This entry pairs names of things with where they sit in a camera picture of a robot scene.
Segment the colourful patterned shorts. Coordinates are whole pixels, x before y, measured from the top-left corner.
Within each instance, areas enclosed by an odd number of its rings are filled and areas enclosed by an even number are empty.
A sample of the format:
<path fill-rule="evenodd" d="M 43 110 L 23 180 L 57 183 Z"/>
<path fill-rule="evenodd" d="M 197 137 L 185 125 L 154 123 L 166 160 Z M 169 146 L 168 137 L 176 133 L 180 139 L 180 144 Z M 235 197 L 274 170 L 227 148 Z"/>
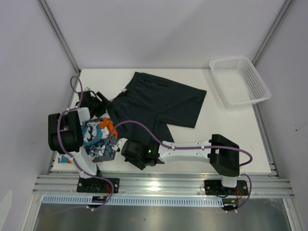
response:
<path fill-rule="evenodd" d="M 118 132 L 110 118 L 97 118 L 82 123 L 83 148 L 93 162 L 112 161 L 116 151 L 112 149 L 117 143 Z"/>

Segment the dark green shorts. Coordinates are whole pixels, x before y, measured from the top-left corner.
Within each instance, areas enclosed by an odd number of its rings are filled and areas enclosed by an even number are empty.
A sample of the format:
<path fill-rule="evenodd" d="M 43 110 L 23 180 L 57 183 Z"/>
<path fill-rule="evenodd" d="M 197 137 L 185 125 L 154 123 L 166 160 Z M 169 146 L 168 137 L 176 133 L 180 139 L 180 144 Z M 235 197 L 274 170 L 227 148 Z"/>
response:
<path fill-rule="evenodd" d="M 140 122 L 159 140 L 173 142 L 168 126 L 195 128 L 206 93 L 166 78 L 135 72 L 107 111 L 118 126 L 120 138 L 147 145 L 153 137 L 136 124 Z"/>

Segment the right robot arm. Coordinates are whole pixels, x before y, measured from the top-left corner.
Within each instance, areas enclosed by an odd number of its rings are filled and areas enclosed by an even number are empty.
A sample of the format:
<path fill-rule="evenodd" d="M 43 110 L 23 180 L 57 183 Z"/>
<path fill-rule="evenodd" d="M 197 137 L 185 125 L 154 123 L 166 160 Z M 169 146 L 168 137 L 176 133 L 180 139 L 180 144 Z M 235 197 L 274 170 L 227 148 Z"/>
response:
<path fill-rule="evenodd" d="M 237 177 L 240 175 L 239 146 L 219 134 L 196 143 L 151 141 L 144 145 L 139 141 L 126 141 L 121 155 L 126 162 L 140 170 L 146 166 L 176 161 L 207 163 L 221 175 L 219 187 L 223 193 L 231 194 L 237 189 Z"/>

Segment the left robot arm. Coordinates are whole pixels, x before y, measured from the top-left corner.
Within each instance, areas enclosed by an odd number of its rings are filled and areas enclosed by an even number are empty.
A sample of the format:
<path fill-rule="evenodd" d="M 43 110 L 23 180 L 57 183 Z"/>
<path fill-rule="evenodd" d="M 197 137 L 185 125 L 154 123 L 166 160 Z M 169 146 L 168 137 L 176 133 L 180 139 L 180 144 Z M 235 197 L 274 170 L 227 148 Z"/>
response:
<path fill-rule="evenodd" d="M 80 177 L 89 179 L 93 192 L 104 188 L 97 162 L 114 160 L 113 145 L 118 132 L 110 118 L 104 117 L 111 102 L 99 91 L 79 92 L 74 109 L 48 116 L 48 144 L 75 164 Z"/>

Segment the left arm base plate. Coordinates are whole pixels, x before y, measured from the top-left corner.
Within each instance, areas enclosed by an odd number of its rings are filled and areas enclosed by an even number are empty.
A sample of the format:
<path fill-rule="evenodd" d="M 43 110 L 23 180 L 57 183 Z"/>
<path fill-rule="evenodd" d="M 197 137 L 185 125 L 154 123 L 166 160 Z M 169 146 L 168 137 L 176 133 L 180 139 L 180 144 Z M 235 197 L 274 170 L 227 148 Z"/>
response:
<path fill-rule="evenodd" d="M 77 192 L 79 193 L 110 193 L 111 184 L 105 180 L 96 178 L 79 178 L 77 184 Z"/>

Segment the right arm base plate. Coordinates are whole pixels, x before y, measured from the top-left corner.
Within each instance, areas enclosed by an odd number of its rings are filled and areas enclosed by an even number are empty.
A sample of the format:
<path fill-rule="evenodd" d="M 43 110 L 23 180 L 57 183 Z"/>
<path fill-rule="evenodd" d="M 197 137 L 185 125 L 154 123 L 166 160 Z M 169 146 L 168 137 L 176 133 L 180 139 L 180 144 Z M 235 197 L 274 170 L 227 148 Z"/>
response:
<path fill-rule="evenodd" d="M 204 189 L 206 195 L 214 195 L 220 198 L 227 196 L 248 196 L 248 186 L 245 180 L 237 180 L 235 188 L 225 187 L 221 180 L 205 180 Z"/>

